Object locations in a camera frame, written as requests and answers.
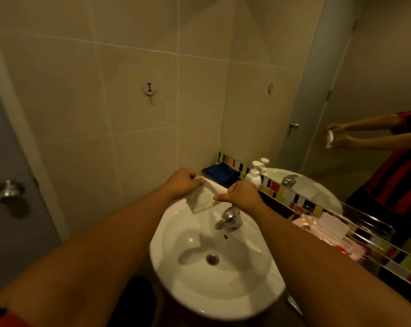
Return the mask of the blue plastic tray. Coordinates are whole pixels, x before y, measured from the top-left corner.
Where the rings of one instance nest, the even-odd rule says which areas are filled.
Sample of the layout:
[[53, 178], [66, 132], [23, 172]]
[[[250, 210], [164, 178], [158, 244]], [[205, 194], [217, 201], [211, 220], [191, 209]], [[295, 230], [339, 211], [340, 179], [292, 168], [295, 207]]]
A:
[[215, 164], [202, 169], [203, 175], [219, 185], [230, 188], [237, 181], [241, 180], [240, 172], [233, 170], [225, 163]]

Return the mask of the person's left hand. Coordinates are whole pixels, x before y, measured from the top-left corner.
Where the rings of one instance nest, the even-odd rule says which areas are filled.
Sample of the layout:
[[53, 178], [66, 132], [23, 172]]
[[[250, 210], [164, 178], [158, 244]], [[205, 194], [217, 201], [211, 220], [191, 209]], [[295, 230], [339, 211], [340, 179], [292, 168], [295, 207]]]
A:
[[170, 201], [180, 200], [191, 193], [186, 191], [186, 172], [187, 168], [181, 168], [173, 173], [166, 183], [162, 186], [164, 196]]

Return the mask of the grey door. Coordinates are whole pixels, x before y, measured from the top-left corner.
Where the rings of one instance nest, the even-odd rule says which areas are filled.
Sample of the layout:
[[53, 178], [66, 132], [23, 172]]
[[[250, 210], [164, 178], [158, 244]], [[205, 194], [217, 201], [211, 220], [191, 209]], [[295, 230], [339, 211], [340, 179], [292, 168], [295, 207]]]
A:
[[38, 184], [0, 101], [0, 183], [23, 184], [22, 199], [0, 203], [0, 290], [60, 244]]

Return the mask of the wall mirror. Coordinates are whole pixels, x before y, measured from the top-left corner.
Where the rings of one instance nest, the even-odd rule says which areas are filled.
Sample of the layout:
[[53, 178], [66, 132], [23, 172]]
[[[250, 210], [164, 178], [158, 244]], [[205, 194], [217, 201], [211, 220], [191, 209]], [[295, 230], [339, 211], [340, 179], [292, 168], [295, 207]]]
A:
[[329, 123], [411, 110], [411, 0], [235, 0], [219, 151], [344, 201], [390, 155], [325, 148]]

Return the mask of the white paper card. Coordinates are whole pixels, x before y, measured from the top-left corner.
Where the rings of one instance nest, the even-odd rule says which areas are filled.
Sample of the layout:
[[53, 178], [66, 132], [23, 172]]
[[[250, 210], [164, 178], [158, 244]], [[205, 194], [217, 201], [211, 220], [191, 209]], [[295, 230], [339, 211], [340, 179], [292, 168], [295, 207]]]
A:
[[341, 221], [338, 217], [328, 214], [327, 212], [322, 213], [318, 220], [318, 224], [329, 234], [338, 238], [345, 237], [350, 230], [348, 224]]

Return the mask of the chrome shelf rail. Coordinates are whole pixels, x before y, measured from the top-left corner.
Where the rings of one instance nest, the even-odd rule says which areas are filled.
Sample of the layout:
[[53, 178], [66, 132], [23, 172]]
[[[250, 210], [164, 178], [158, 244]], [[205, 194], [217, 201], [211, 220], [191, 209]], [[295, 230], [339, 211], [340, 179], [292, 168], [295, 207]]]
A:
[[411, 272], [411, 252], [403, 247], [405, 233], [370, 214], [340, 202], [339, 217], [350, 226], [349, 236], [366, 251], [365, 255], [380, 264], [394, 261]]

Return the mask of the white cloth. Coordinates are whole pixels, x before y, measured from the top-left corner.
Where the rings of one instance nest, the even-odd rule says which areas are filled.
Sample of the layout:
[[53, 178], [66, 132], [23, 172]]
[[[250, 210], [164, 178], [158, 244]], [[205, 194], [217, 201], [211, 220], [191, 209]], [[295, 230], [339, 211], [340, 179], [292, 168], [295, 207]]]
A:
[[200, 214], [206, 210], [212, 209], [219, 201], [214, 200], [214, 197], [219, 194], [228, 193], [228, 189], [220, 184], [209, 180], [203, 176], [197, 176], [196, 179], [202, 179], [202, 186], [194, 189], [186, 196], [186, 203], [193, 215]]

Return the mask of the colourful mosaic tile strip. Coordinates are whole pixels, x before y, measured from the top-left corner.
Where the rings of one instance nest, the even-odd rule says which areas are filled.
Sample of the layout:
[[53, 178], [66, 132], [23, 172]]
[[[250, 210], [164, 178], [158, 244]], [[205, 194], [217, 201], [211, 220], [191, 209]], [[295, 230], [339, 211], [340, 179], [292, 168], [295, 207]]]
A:
[[[292, 174], [282, 169], [265, 171], [261, 174], [261, 178], [263, 182], [260, 191], [294, 213], [319, 218], [323, 212], [327, 212], [341, 219], [339, 217], [340, 201], [322, 185], [302, 175]], [[341, 221], [349, 225], [347, 221], [343, 219]], [[382, 275], [386, 275], [394, 283], [401, 279], [400, 284], [408, 283], [411, 286], [411, 272], [395, 264], [394, 261], [380, 264], [364, 254], [360, 262], [371, 267], [376, 273], [381, 272]]]

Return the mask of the red black striped shirt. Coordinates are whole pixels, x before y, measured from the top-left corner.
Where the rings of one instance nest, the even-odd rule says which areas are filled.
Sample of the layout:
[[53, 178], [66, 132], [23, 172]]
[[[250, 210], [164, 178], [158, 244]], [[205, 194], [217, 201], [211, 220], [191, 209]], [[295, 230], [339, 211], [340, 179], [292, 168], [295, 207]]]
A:
[[18, 315], [0, 307], [0, 327], [33, 327]]

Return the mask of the chrome door knob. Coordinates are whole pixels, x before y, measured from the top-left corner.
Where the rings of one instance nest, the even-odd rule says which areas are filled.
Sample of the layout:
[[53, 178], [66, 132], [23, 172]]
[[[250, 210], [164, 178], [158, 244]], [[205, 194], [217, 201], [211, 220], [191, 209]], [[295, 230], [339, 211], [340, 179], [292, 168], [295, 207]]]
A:
[[0, 203], [10, 204], [22, 199], [25, 192], [25, 187], [22, 183], [7, 180], [0, 183]]

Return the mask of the white pump soap bottle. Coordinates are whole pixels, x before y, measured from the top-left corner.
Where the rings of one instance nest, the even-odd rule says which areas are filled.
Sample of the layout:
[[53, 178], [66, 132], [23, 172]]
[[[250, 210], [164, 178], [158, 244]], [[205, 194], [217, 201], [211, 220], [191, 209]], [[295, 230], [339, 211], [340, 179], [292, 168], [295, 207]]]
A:
[[246, 181], [249, 181], [250, 183], [254, 184], [257, 189], [260, 188], [263, 182], [260, 172], [261, 166], [263, 166], [263, 164], [260, 161], [254, 160], [252, 162], [252, 167], [249, 171], [247, 171], [247, 174], [244, 178]]

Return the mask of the white door frame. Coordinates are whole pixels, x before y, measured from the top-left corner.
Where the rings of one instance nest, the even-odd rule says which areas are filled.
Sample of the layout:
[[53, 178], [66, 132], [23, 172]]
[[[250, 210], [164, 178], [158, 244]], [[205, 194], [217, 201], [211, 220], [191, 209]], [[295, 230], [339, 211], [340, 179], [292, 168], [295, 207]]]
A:
[[54, 186], [9, 75], [0, 45], [0, 101], [62, 242], [70, 238]]

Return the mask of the person's left forearm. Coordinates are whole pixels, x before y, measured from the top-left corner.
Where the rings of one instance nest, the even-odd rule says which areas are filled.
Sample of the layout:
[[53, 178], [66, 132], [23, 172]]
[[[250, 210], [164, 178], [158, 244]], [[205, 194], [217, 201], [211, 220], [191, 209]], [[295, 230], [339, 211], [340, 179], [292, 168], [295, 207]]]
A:
[[24, 270], [0, 307], [33, 327], [105, 327], [172, 201], [160, 186]]

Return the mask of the white ceramic sink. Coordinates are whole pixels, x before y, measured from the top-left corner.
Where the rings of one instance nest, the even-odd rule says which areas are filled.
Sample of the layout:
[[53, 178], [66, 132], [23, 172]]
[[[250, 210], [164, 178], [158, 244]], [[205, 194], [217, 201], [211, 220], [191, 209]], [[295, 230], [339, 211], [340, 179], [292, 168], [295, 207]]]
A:
[[[214, 228], [229, 203], [193, 215], [186, 199], [164, 213], [150, 243], [159, 281], [181, 305], [216, 320], [245, 320], [268, 309], [285, 292], [285, 282], [255, 221], [228, 233]], [[215, 253], [216, 266], [206, 262]]]

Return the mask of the pink plastic packet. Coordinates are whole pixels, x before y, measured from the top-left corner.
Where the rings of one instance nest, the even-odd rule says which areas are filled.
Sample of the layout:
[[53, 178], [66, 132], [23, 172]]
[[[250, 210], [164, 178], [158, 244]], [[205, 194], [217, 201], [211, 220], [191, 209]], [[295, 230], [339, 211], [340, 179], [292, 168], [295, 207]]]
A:
[[360, 261], [365, 250], [359, 244], [351, 240], [347, 235], [343, 238], [335, 237], [325, 231], [318, 224], [319, 218], [313, 217], [307, 214], [301, 214], [292, 220], [292, 223], [309, 232], [313, 236], [322, 240], [323, 242], [335, 247], [338, 251], [345, 254], [347, 257], [353, 261]]

